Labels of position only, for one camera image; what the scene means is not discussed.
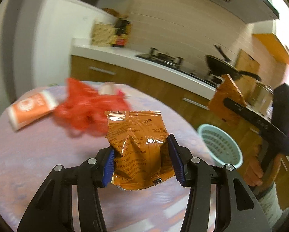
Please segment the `right forearm grey sleeve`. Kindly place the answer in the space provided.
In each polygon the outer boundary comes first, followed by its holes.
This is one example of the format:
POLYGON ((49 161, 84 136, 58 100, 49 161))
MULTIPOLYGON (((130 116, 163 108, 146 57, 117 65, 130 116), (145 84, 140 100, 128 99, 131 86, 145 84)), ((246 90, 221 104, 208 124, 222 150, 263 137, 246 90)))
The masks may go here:
POLYGON ((282 209, 279 206, 276 184, 265 190, 265 194, 258 200, 271 228, 280 220, 282 209))

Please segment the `person's right hand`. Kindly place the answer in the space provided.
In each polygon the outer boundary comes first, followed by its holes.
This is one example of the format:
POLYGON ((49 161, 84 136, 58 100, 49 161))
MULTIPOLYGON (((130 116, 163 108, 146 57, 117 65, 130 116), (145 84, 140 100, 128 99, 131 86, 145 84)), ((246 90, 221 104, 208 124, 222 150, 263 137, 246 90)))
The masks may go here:
POLYGON ((244 173, 243 179, 247 185, 251 187, 259 187, 259 191, 267 190, 275 181, 281 166, 282 154, 277 154, 273 160, 273 167, 271 173, 266 180, 263 180, 264 172, 258 161, 258 154, 262 148, 262 145, 254 147, 254 155, 248 158, 248 167, 244 173))

